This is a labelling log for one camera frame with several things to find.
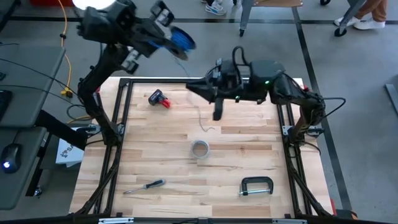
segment white sneaker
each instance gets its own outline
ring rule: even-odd
[[[215,0],[218,4],[223,3],[223,0]]]
[[[376,22],[373,18],[370,18],[367,21],[359,22],[354,25],[355,28],[360,30],[368,30],[368,29],[382,29],[386,26],[386,22]]]
[[[213,4],[211,6],[206,4],[205,10],[206,10],[206,12],[216,14],[217,16],[222,16],[222,15],[226,14],[226,11],[224,10],[224,8],[222,6],[220,6],[220,4],[218,4],[216,1],[213,2]]]
[[[336,25],[336,26],[340,26],[340,22],[343,20],[343,18],[344,18],[344,17],[341,17],[341,18],[339,18],[339,19],[336,19],[336,20],[335,20],[335,25]],[[358,22],[361,22],[361,20],[360,20],[360,19],[357,19],[357,18],[355,18],[355,17],[352,17],[352,18],[348,21],[347,26],[352,26],[352,25],[354,25],[355,23],[358,23]]]

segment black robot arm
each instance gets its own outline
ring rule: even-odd
[[[301,117],[289,129],[290,142],[301,144],[308,128],[317,125],[325,116],[325,102],[322,96],[301,88],[294,79],[284,73],[284,67],[275,61],[259,60],[247,63],[243,57],[242,66],[249,67],[250,76],[242,78],[237,63],[219,59],[216,66],[204,78],[187,83],[187,88],[202,96],[209,103],[215,103],[213,120],[220,120],[224,99],[256,101],[261,104],[267,94],[275,105],[293,103],[300,106]]]
[[[170,27],[174,15],[162,1],[156,2],[150,11],[150,18],[138,18],[136,6],[128,0],[116,1],[108,12],[87,7],[78,26],[78,35],[84,39],[107,45],[97,65],[78,84],[78,97],[87,114],[97,120],[107,146],[118,145],[121,135],[107,117],[97,92],[105,80],[118,70],[133,74],[141,55],[150,57],[161,47],[182,60],[187,59],[185,52],[196,47],[187,33]],[[166,38],[158,24],[170,27],[171,38]]]

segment gray floor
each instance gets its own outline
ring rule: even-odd
[[[155,0],[135,1],[139,15],[149,14]],[[224,0],[228,8],[226,18],[237,18],[239,8]],[[215,17],[203,10],[200,0],[166,0],[177,18]],[[321,7],[318,1],[305,0],[299,9],[301,19],[331,20],[340,17],[348,4],[332,1]],[[389,2],[390,20],[398,19],[398,1]],[[20,16],[57,16],[59,9],[37,9],[24,4],[17,12]],[[290,9],[255,8],[254,19],[292,19]],[[175,24],[185,29],[197,42],[197,50],[190,60],[183,62],[191,76],[203,76],[219,57],[230,57],[232,48],[242,45],[248,60],[274,59],[282,62],[288,73],[303,78],[309,85],[302,51],[295,26],[292,24],[249,24],[243,38],[238,36],[239,24]],[[73,65],[72,86],[84,77],[89,66],[98,59],[98,43],[83,40],[76,35],[76,24],[69,23],[67,54]],[[20,44],[58,45],[62,22],[11,21],[0,33],[0,41]],[[353,209],[361,219],[381,222],[398,222],[398,174],[396,150],[398,117],[388,99],[383,85],[398,74],[398,26],[383,30],[360,32],[349,29],[342,38],[333,36],[335,27],[330,25],[303,25],[308,50],[323,96],[342,96],[347,104],[329,117],[331,131],[340,159]],[[140,59],[137,76],[184,77],[181,68],[165,50],[156,52],[150,59]],[[63,62],[57,78],[67,80],[67,65]],[[52,88],[60,91],[58,85]],[[330,110],[337,103],[327,102]],[[68,105],[49,96],[45,109],[62,121],[68,121],[65,109]],[[83,115],[76,110],[74,115]],[[318,141],[322,148],[322,161],[330,195],[339,208],[340,201],[333,171],[323,138]],[[15,210],[0,212],[0,219],[45,217],[68,212],[77,171],[56,170],[45,175],[46,192],[40,199],[22,198]]]

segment black mouse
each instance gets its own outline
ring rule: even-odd
[[[21,166],[21,150],[20,144],[12,143],[6,146],[1,152],[1,168],[7,174],[15,173]]]

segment roll of tape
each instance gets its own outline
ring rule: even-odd
[[[197,155],[195,154],[195,147],[197,146],[205,146],[206,147],[206,153],[204,155]],[[202,140],[195,140],[191,144],[191,153],[196,159],[206,159],[209,154],[210,154],[210,146],[207,142],[202,141]]]

